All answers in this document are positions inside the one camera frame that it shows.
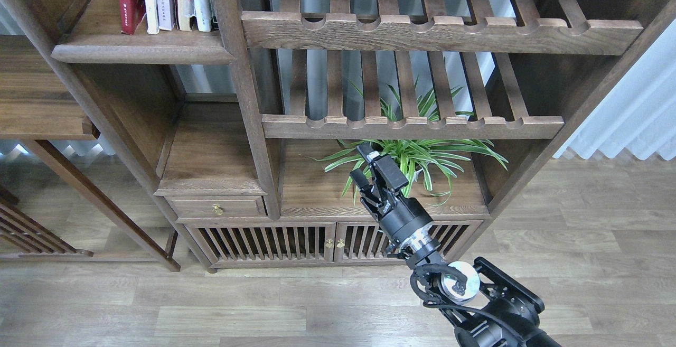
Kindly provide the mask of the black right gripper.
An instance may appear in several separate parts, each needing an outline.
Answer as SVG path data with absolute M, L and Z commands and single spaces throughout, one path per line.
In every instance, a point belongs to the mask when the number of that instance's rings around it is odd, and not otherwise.
M 430 236 L 432 218 L 415 198 L 403 197 L 409 181 L 391 155 L 381 155 L 369 143 L 356 147 L 369 165 L 371 178 L 360 169 L 350 172 L 360 202 L 389 239 L 388 250 L 435 250 Z

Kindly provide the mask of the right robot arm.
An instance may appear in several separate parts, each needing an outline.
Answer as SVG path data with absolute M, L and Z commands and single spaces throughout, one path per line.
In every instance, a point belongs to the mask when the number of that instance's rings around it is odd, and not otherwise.
M 454 326 L 461 346 L 556 346 L 539 328 L 543 301 L 482 257 L 473 264 L 448 263 L 440 243 L 429 234 L 432 219 L 403 188 L 408 180 L 389 155 L 367 143 L 357 151 L 369 165 L 350 176 L 361 203 L 390 240 L 387 252 L 412 269 L 410 284 L 423 306 L 436 308 Z

